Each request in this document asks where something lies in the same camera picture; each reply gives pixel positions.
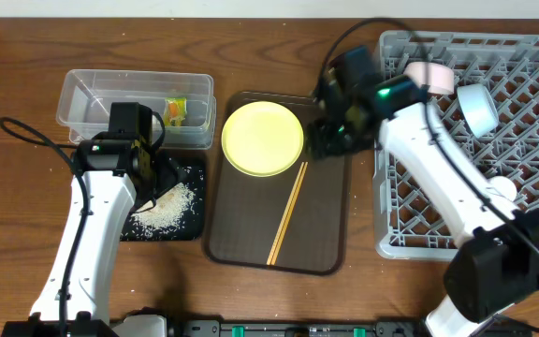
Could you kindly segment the rice grains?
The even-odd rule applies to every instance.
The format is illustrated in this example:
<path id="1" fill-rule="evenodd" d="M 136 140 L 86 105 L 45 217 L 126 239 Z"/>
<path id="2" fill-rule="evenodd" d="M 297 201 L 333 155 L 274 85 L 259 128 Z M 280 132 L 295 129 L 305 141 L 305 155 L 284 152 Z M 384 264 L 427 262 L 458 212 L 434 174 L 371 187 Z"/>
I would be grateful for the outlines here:
<path id="1" fill-rule="evenodd" d="M 125 241 L 190 241 L 203 226 L 203 198 L 197 187 L 178 183 L 149 211 L 133 213 L 123 232 Z"/>

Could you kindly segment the green orange snack wrapper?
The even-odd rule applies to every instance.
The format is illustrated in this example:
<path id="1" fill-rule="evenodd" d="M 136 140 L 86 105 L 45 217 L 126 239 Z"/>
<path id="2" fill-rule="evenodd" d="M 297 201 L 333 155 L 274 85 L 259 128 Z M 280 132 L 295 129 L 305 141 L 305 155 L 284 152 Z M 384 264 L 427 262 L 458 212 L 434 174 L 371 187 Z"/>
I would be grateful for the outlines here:
<path id="1" fill-rule="evenodd" d="M 170 97 L 165 99 L 164 126 L 181 126 L 187 115 L 187 99 Z"/>

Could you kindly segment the clear plastic bin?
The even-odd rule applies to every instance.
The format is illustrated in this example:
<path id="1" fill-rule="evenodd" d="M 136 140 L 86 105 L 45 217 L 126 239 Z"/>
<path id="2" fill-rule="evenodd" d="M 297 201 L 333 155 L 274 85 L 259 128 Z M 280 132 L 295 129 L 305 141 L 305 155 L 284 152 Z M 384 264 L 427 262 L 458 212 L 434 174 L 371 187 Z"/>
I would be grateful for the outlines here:
<path id="1" fill-rule="evenodd" d="M 168 98 L 186 99 L 181 131 L 205 132 L 215 124 L 213 78 L 207 74 L 74 69 L 66 74 L 56 119 L 84 139 L 108 129 L 114 102 L 138 102 L 164 113 Z"/>

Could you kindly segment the yellow round plate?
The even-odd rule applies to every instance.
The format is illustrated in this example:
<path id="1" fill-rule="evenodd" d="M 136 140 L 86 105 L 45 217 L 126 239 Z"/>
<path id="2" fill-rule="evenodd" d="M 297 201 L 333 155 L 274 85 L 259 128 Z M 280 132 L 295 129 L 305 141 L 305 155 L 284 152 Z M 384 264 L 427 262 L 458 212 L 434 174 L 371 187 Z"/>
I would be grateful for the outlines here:
<path id="1" fill-rule="evenodd" d="M 247 103 L 234 110 L 222 129 L 224 156 L 238 171 L 270 177 L 289 169 L 302 152 L 299 118 L 285 106 L 269 101 Z"/>

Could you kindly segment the white pink bowl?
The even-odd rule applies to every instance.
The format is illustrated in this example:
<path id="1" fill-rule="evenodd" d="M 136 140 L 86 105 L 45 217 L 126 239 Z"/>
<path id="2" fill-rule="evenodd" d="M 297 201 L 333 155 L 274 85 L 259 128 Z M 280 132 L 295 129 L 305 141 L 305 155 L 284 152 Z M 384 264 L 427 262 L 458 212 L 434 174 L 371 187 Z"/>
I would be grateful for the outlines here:
<path id="1" fill-rule="evenodd" d="M 428 86 L 428 92 L 435 95 L 452 95 L 455 90 L 454 71 L 435 63 L 412 62 L 403 74 L 409 77 L 419 88 Z"/>

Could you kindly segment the light blue bowl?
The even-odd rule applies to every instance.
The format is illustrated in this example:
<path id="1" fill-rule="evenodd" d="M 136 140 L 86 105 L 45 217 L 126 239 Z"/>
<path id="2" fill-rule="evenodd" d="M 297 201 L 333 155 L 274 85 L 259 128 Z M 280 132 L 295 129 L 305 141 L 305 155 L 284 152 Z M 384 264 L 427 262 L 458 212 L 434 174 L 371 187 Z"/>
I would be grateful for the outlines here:
<path id="1" fill-rule="evenodd" d="M 463 117 L 476 138 L 485 136 L 498 126 L 499 117 L 494 101 L 483 84 L 460 86 L 457 98 Z"/>

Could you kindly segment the small light green bowl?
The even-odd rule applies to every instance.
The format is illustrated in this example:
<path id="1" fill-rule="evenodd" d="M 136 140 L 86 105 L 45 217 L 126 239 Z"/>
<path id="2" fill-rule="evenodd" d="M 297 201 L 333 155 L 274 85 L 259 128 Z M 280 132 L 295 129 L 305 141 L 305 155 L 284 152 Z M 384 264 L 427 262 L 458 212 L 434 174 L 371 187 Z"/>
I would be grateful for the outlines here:
<path id="1" fill-rule="evenodd" d="M 488 181 L 502 196 L 510 201 L 514 201 L 517 198 L 517 188 L 509 178 L 495 176 Z"/>

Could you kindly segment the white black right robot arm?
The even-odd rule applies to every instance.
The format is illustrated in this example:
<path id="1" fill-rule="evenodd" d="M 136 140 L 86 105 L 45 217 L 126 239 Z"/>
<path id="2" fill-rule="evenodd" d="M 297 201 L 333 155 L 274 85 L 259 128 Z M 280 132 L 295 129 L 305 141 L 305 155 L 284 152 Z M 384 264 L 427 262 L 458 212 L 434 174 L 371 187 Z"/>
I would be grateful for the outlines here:
<path id="1" fill-rule="evenodd" d="M 319 78 L 326 116 L 309 124 L 316 158 L 379 143 L 410 172 L 441 215 L 458 251 L 446 295 L 425 319 L 432 336 L 472 336 L 539 291 L 539 211 L 523 212 L 470 162 L 429 103 L 430 88 L 400 75 Z"/>

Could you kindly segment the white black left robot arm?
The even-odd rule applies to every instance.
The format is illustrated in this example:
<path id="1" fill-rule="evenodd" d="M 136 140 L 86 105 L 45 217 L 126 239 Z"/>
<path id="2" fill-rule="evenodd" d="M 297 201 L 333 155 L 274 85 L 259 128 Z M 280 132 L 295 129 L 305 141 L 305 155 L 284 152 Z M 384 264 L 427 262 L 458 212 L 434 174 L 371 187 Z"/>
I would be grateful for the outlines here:
<path id="1" fill-rule="evenodd" d="M 73 164 L 71 205 L 49 279 L 29 317 L 8 321 L 3 335 L 168 335 L 161 314 L 111 324 L 109 293 L 124 223 L 182 181 L 184 170 L 167 153 L 149 154 L 132 140 L 85 140 Z"/>

